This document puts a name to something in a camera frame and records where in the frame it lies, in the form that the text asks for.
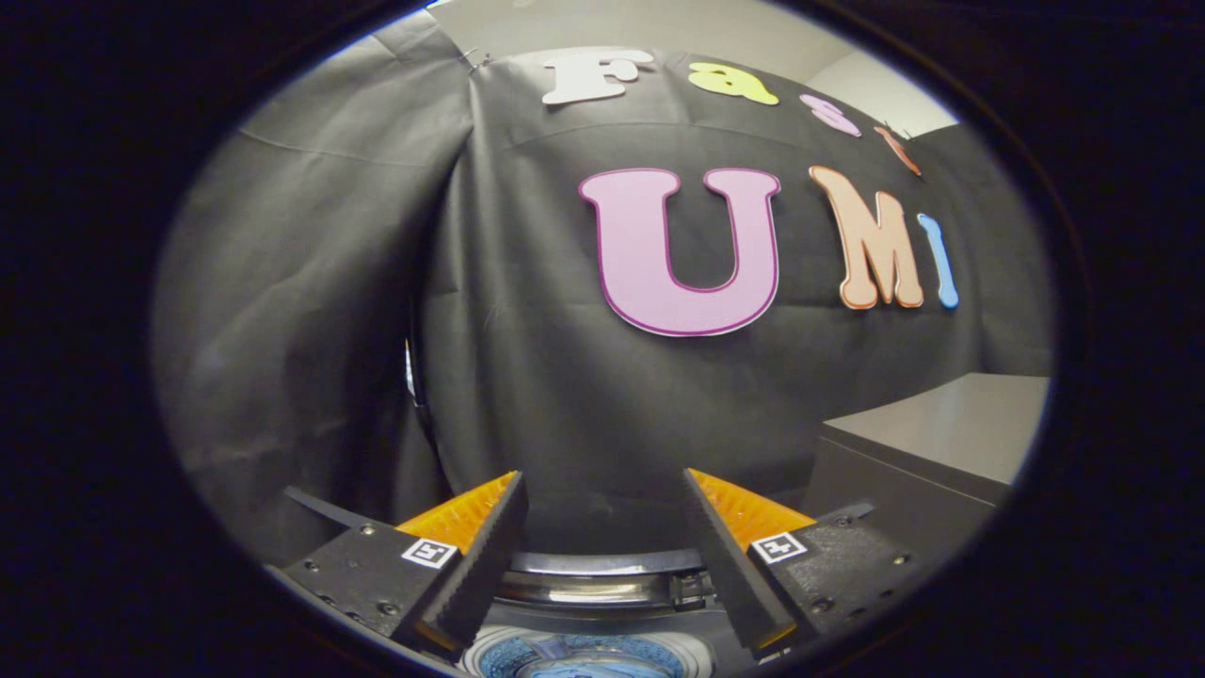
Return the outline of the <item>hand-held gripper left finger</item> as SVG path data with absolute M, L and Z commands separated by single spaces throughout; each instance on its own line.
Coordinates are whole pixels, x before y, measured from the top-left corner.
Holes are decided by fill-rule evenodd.
M 400 525 L 354 514 L 298 488 L 286 494 L 343 526 L 340 536 L 284 568 L 287 578 L 351 621 L 434 655 L 462 655 L 474 643 L 528 514 L 521 471 Z

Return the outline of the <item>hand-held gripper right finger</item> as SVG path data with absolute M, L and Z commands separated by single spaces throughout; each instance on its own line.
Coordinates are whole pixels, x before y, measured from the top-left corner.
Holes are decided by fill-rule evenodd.
M 684 515 L 731 627 L 751 653 L 797 652 L 894 605 L 923 560 L 848 507 L 810 518 L 684 468 Z

